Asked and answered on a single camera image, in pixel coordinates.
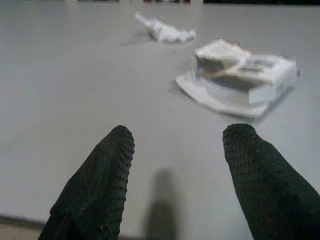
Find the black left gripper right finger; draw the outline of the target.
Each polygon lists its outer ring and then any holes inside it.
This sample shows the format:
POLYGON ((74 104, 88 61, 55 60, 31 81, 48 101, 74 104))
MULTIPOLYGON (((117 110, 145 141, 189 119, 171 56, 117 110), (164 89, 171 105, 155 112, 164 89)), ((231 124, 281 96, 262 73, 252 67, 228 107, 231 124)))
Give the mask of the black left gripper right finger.
POLYGON ((229 125, 222 133, 225 160, 255 240, 318 240, 320 195, 255 128, 229 125))

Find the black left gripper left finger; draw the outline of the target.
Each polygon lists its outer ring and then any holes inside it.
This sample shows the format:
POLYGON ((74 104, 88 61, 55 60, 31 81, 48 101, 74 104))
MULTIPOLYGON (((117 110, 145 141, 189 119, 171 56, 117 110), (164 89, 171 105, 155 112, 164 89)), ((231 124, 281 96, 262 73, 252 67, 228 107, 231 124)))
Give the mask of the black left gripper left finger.
POLYGON ((40 240, 116 240, 120 234, 135 143, 114 127, 67 181, 40 240))

